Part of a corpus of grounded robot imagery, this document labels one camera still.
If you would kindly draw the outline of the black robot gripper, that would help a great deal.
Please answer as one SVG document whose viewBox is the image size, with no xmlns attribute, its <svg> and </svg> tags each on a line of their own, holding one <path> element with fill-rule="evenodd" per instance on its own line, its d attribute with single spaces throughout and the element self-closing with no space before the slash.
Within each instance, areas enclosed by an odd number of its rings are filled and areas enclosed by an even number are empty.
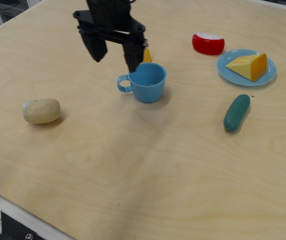
<svg viewBox="0 0 286 240">
<path fill-rule="evenodd" d="M 96 62 L 107 53 L 105 41 L 123 45 L 124 57 L 130 73 L 143 62 L 148 46 L 145 26 L 131 16 L 132 0 L 89 0 L 88 10 L 77 10 L 78 30 L 84 45 Z"/>
</svg>

